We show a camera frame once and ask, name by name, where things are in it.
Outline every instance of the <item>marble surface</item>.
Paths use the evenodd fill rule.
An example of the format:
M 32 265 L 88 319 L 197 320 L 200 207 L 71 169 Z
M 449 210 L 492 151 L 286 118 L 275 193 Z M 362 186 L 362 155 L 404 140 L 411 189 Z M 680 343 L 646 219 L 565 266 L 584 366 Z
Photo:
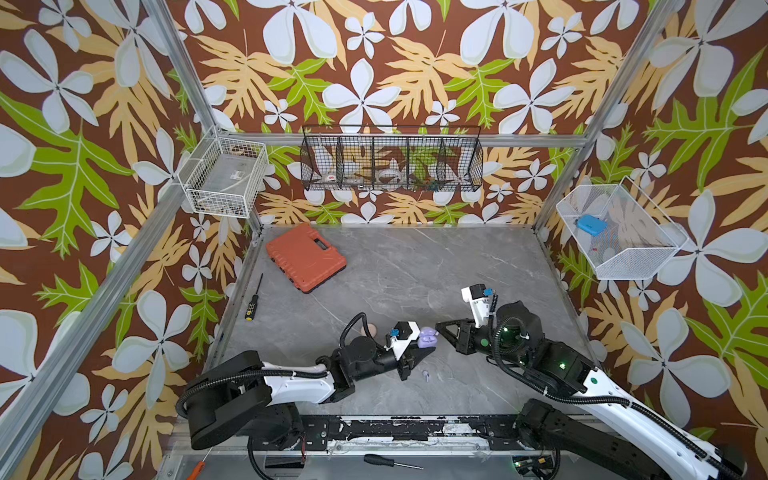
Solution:
M 264 274 L 252 322 L 237 315 L 224 359 L 248 349 L 285 366 L 313 365 L 337 347 L 339 334 L 358 312 L 378 328 L 376 339 L 395 323 L 419 326 L 471 318 L 460 289 L 485 283 L 499 305 L 522 300 L 541 317 L 545 335 L 589 356 L 584 334 L 566 310 L 559 281 L 526 227 L 322 228 L 321 234 L 347 259 L 347 268 L 309 294 L 301 293 L 274 265 L 263 245 L 286 232 L 265 229 L 246 299 Z M 358 333 L 350 333 L 348 338 Z M 422 371 L 429 372 L 426 382 Z M 297 403 L 302 413 L 331 415 L 438 415 L 516 413 L 531 397 L 527 386 L 506 376 L 480 354 L 464 356 L 444 339 L 410 378 L 397 372 L 365 379 L 356 393 L 325 405 Z M 564 412 L 575 407 L 558 405 Z

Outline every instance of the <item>white wire basket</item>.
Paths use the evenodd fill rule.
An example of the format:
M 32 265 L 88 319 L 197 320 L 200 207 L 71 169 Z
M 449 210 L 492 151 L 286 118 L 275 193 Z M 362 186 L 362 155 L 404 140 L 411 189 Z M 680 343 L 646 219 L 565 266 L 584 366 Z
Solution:
M 224 136 L 203 139 L 190 161 L 197 166 L 184 182 L 184 193 L 196 213 L 249 217 L 269 164 L 264 144 Z
M 687 234 L 632 180 L 579 185 L 557 205 L 598 280 L 647 280 L 674 257 Z M 577 227 L 591 215 L 607 223 L 596 236 Z

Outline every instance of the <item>black screwdriver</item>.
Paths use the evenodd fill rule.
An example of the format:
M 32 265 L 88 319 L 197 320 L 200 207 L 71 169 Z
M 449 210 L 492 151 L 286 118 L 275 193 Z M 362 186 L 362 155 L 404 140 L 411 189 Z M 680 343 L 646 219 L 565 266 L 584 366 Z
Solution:
M 248 321 L 253 320 L 253 314 L 256 312 L 256 307 L 259 306 L 259 287 L 261 287 L 261 280 L 264 278 L 262 273 L 259 277 L 259 284 L 256 285 L 256 293 L 250 298 L 248 308 L 245 310 L 245 319 Z
M 406 465 L 405 463 L 395 463 L 394 460 L 391 458 L 385 458 L 381 455 L 374 455 L 372 453 L 369 453 L 362 457 L 362 460 L 365 463 L 369 463 L 371 465 L 384 465 L 386 467 L 394 467 L 395 465 L 399 467 L 408 467 L 408 468 L 415 468 L 417 470 L 423 470 L 422 467 L 417 467 L 416 465 Z

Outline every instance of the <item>black wire basket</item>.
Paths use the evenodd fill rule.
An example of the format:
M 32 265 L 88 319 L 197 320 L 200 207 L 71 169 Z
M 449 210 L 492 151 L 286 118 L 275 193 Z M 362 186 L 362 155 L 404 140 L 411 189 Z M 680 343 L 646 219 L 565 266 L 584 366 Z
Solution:
M 305 190 L 475 191 L 482 183 L 480 127 L 305 125 Z

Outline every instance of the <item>robotic arm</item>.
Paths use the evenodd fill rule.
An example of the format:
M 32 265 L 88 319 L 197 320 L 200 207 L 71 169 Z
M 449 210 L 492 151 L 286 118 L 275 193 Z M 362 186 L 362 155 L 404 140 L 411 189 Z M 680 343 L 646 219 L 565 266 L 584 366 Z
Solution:
M 457 351 L 465 355 L 484 353 L 493 358 L 504 373 L 533 390 L 554 401 L 578 405 L 602 420 L 637 448 L 627 458 L 627 464 L 634 462 L 639 455 L 646 455 L 663 470 L 632 478 L 707 480 L 743 477 L 746 466 L 737 458 L 736 452 L 718 449 L 679 429 L 638 402 L 570 346 L 546 339 L 541 331 L 541 319 L 529 312 L 522 302 L 499 307 L 495 312 L 498 324 L 494 327 L 494 308 L 491 305 L 495 306 L 495 298 L 490 300 L 491 293 L 484 285 L 469 289 L 476 293 L 482 291 L 486 298 L 482 301 L 475 295 L 468 301 L 474 319 L 438 323 L 437 330 Z M 475 307 L 478 305 L 488 305 L 485 319 L 482 318 L 484 310 Z M 449 329 L 451 326 L 458 327 L 458 332 L 453 333 Z M 543 446 L 555 448 L 559 445 Z M 596 445 L 580 447 L 580 455 L 591 457 L 607 468 L 613 466 L 600 461 L 605 456 Z M 612 469 L 618 471 L 621 466 Z
M 346 345 L 347 333 L 362 320 L 364 336 Z M 298 436 L 299 415 L 293 402 L 338 402 L 355 392 L 355 383 L 397 370 L 405 380 L 435 347 L 419 348 L 415 322 L 398 322 L 379 345 L 358 313 L 341 333 L 339 348 L 314 366 L 288 367 L 263 362 L 250 350 L 227 360 L 187 384 L 177 413 L 189 421 L 193 449 L 207 449 L 244 431 L 284 446 Z

